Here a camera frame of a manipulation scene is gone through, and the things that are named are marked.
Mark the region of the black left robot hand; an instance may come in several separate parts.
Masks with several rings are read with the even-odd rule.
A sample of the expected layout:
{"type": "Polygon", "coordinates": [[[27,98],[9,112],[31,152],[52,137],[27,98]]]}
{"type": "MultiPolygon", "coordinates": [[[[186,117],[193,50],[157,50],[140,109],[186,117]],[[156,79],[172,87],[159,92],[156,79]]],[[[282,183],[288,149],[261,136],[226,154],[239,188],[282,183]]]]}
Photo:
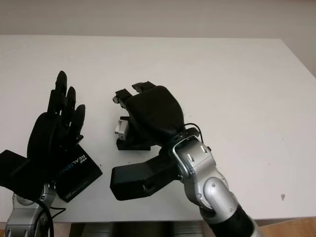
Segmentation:
{"type": "Polygon", "coordinates": [[[27,158],[44,173],[46,181],[58,175],[71,150],[83,139],[84,119],[85,105],[76,106],[76,90],[67,87],[67,75],[60,71],[47,111],[37,118],[27,147],[27,158]]]}

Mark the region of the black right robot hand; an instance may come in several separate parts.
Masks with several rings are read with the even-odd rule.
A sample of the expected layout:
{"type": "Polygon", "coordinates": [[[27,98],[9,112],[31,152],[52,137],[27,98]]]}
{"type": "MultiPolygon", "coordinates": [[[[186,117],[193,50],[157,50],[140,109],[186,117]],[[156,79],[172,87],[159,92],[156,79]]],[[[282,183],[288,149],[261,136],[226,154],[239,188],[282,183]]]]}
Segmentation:
{"type": "Polygon", "coordinates": [[[149,151],[163,146],[184,130],[184,115],[175,97],[161,85],[139,82],[132,85],[138,93],[126,89],[116,92],[113,102],[128,112],[120,117],[115,133],[121,151],[149,151]]]}

